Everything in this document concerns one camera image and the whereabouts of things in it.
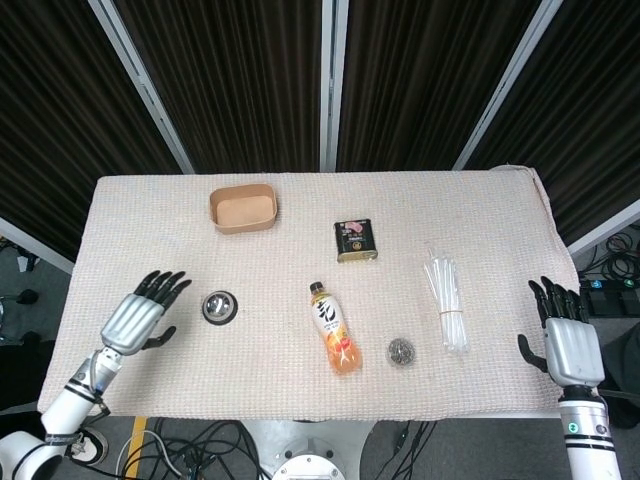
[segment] floor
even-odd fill
[[[588,263],[590,253],[576,260],[578,267]],[[16,252],[5,249],[0,252],[0,294],[18,293],[31,288],[40,293],[38,302],[31,306],[12,304],[7,309],[5,333],[20,336],[28,330],[40,333],[44,339],[55,338],[64,300],[69,286],[69,276],[46,262],[40,262],[34,272],[19,273]],[[594,320],[601,341],[607,342],[630,328],[638,320]],[[5,410],[32,410],[35,404]],[[134,419],[108,417],[94,426],[108,440],[109,454],[99,468],[113,473],[120,448],[131,435]],[[167,420],[167,428],[182,438],[194,438],[207,421]],[[391,457],[393,445],[402,428],[396,422],[379,422],[371,432],[361,460],[361,478],[374,479],[382,464]],[[411,435],[417,425],[412,425]],[[633,430],[614,430],[618,461],[624,479],[640,480],[640,427]],[[390,479],[395,470],[392,462],[380,479]],[[231,462],[229,468],[238,472],[236,478],[248,478],[241,474],[240,460]],[[139,478],[148,478],[148,467],[138,472]],[[419,479],[569,479],[569,465],[558,420],[494,420],[450,419],[438,422],[436,430],[418,458],[414,469]],[[65,460],[55,480],[106,478]],[[227,478],[221,475],[216,478]]]

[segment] table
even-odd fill
[[[266,182],[278,196],[270,230],[216,232],[216,188]],[[338,264],[333,224],[370,218],[379,257]],[[471,351],[442,347],[422,263],[427,247],[449,252]],[[193,284],[157,331],[164,347],[129,357],[105,394],[116,415],[178,418],[433,420],[547,412],[559,389],[527,365],[516,337],[543,352],[529,279],[577,288],[535,171],[251,174],[106,177],[95,191],[56,349],[43,411],[83,358],[100,347],[113,309],[152,270],[186,270]],[[312,323],[309,284],[322,281],[362,349],[362,371],[330,369]],[[239,302],[224,327],[200,308],[212,291]],[[391,367],[391,339],[411,340],[414,365]]]

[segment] black curtain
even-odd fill
[[[450,169],[537,0],[351,0],[337,168]]]
[[[198,173],[317,170],[322,0],[117,6]]]
[[[74,260],[105,175],[180,173],[87,2],[0,2],[0,216]]]
[[[565,0],[467,168],[535,167],[567,244],[640,198],[640,3]]]

